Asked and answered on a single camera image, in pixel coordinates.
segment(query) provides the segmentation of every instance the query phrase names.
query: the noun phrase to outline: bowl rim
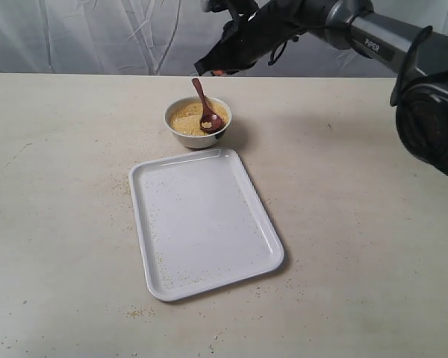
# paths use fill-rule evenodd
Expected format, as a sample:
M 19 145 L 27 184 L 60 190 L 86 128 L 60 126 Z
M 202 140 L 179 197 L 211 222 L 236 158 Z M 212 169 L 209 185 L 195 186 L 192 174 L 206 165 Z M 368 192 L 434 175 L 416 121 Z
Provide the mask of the bowl rim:
M 217 132 L 215 132 L 215 133 L 212 133 L 212 134 L 206 134 L 205 136 L 190 136 L 189 134 L 183 134 L 183 133 L 181 133 L 181 132 L 178 132 L 178 131 L 175 131 L 174 129 L 172 129 L 171 128 L 171 126 L 169 125 L 169 123 L 168 123 L 168 120 L 167 120 L 167 118 L 168 118 L 168 111 L 169 111 L 169 109 L 173 106 L 173 105 L 175 105 L 176 103 L 178 103 L 178 102 L 180 102 L 180 101 L 185 101 L 185 100 L 190 100 L 190 99 L 193 99 L 193 100 L 197 100 L 197 101 L 201 101 L 200 100 L 200 98 L 198 97 L 198 96 L 191 96 L 191 97 L 183 97 L 183 98 L 181 98 L 181 99 L 178 99 L 178 100 L 176 100 L 176 101 L 174 101 L 173 103 L 171 103 L 169 106 L 168 106 L 168 108 L 166 109 L 166 112 L 165 112 L 165 115 L 164 115 L 164 124 L 168 127 L 168 129 L 170 130 L 170 131 L 172 131 L 174 134 L 177 134 L 178 136 L 183 136 L 184 138 L 196 138 L 196 139 L 199 139 L 199 138 L 209 138 L 209 137 L 213 137 L 213 136 L 216 136 L 217 134 L 220 134 L 220 133 L 222 133 L 223 131 L 225 131 L 228 127 L 229 127 L 229 125 L 231 124 L 231 122 L 232 122 L 232 110 L 231 110 L 231 108 L 229 107 L 229 105 L 227 104 L 227 103 L 225 103 L 222 99 L 218 99 L 218 98 L 216 98 L 216 97 L 210 97 L 210 96 L 206 96 L 207 98 L 209 98 L 209 99 L 211 99 L 211 100 L 213 100 L 213 101 L 216 101 L 216 102 L 219 102 L 219 104 L 221 104 L 221 105 L 223 105 L 223 107 L 224 107 L 224 109 L 228 112 L 228 122 L 227 122 L 227 124 L 224 126 L 224 128 L 223 129 L 220 129 L 219 131 L 217 131 Z

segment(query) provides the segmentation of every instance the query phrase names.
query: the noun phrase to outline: rectangular tray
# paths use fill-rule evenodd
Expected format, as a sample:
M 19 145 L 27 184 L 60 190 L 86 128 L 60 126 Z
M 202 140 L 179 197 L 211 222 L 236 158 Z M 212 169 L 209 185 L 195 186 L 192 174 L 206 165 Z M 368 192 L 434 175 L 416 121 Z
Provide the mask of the rectangular tray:
M 149 291 L 175 301 L 277 269 L 284 249 L 237 153 L 197 151 L 129 173 Z

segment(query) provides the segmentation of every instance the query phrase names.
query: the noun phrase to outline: white table surface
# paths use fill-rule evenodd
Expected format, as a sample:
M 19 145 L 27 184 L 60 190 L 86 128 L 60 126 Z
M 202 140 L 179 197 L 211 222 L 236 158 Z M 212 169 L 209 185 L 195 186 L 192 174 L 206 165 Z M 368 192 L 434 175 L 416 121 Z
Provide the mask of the white table surface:
M 186 152 L 189 78 L 0 75 L 0 357 L 448 357 L 448 178 L 408 154 L 392 80 L 204 78 L 282 269 L 152 297 L 127 174 Z

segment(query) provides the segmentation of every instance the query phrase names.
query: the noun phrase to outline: white bowl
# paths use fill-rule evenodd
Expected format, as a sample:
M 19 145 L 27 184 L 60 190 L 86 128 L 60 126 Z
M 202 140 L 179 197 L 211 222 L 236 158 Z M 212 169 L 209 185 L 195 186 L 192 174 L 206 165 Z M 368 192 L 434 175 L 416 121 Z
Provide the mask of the white bowl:
M 216 133 L 208 134 L 207 136 L 188 136 L 186 134 L 182 134 L 182 133 L 179 133 L 178 131 L 175 131 L 169 125 L 171 115 L 175 111 L 179 110 L 182 107 L 187 106 L 188 104 L 200 102 L 199 97 L 196 96 L 196 97 L 187 97 L 187 98 L 180 99 L 180 100 L 174 102 L 173 104 L 171 104 L 168 107 L 168 109 L 166 110 L 166 114 L 164 115 L 164 122 L 166 123 L 166 126 L 172 132 L 174 137 L 184 147 L 188 147 L 188 148 L 192 148 L 192 149 L 203 149 L 203 148 L 211 147 L 212 145 L 216 144 L 219 141 L 219 139 L 221 139 L 223 137 L 225 131 L 227 131 L 227 128 L 229 128 L 229 125 L 232 122 L 231 108 L 229 108 L 229 106 L 225 102 L 221 101 L 220 99 L 213 98 L 213 97 L 208 97 L 208 98 L 212 101 L 217 102 L 225 109 L 225 111 L 227 112 L 227 116 L 228 116 L 228 122 L 225 125 L 225 127 L 223 129 L 221 129 L 220 131 L 218 131 Z

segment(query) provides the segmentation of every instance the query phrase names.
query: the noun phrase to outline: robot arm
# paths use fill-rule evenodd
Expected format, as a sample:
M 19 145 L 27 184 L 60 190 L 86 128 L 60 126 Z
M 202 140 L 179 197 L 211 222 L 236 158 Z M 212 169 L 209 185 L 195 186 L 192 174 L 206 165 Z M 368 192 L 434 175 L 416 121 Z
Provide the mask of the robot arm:
M 418 159 L 448 175 L 448 37 L 374 13 L 371 0 L 202 0 L 206 11 L 229 10 L 221 40 L 196 70 L 228 73 L 249 69 L 306 32 L 341 50 L 353 48 L 398 73 L 391 96 L 396 128 Z M 281 53 L 274 58 L 276 50 Z

